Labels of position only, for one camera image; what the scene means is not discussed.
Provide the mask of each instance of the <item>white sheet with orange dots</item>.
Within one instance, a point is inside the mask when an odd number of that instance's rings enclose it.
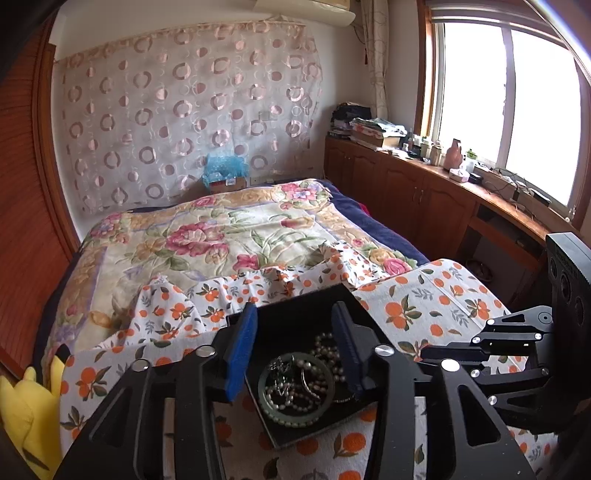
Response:
[[[153,279],[138,293],[134,320],[126,329],[96,349],[78,352],[67,361],[60,404],[62,451],[68,450],[86,419],[136,358],[147,358],[156,365],[180,360],[195,347],[210,343],[215,330],[225,326],[225,316],[241,311],[246,301],[263,305],[344,283],[354,290],[354,296],[392,344],[415,361],[420,361],[426,345],[467,342],[486,320],[508,313],[467,269],[450,260],[438,260],[385,278],[383,271],[370,269],[363,257],[347,245],[327,245],[323,254],[325,260],[315,267],[278,266],[221,277],[199,282],[187,293],[164,277]],[[366,283],[372,278],[373,283]],[[142,299],[147,294],[150,301]],[[502,374],[523,369],[526,360],[497,356],[488,365],[493,373]],[[426,475],[424,410],[424,400],[418,398],[414,439],[417,480],[424,480]],[[374,429],[373,407],[314,439],[281,451],[272,449],[246,390],[232,405],[215,404],[215,415],[227,478],[363,478]],[[533,470],[543,478],[556,437],[509,430]]]

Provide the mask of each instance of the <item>stack of clothes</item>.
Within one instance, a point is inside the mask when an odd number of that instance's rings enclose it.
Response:
[[[355,118],[370,119],[371,109],[352,102],[339,104],[330,119],[328,136],[349,140],[353,130],[351,121]]]

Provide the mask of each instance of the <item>blue gripper pad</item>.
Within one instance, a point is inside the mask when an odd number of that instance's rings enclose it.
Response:
[[[252,303],[248,303],[240,314],[240,318],[234,327],[238,331],[234,334],[224,355],[228,369],[225,390],[229,401],[234,401],[244,385],[244,373],[251,359],[257,327],[256,307]]]
[[[351,393],[358,399],[363,394],[361,382],[365,372],[352,336],[355,324],[344,302],[338,301],[333,305],[331,321],[333,335],[339,347],[340,362],[345,370],[347,385]]]

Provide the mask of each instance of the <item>air conditioner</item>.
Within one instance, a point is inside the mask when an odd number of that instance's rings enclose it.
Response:
[[[254,10],[306,18],[335,27],[346,27],[355,20],[355,14],[349,11],[349,0],[256,0]]]

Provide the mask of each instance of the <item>pink circle pattern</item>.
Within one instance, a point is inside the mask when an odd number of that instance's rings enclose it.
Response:
[[[176,203],[210,154],[242,157],[255,177],[301,176],[322,161],[304,153],[322,67],[302,25],[160,30],[79,52],[54,72],[67,140],[58,161],[88,214]]]

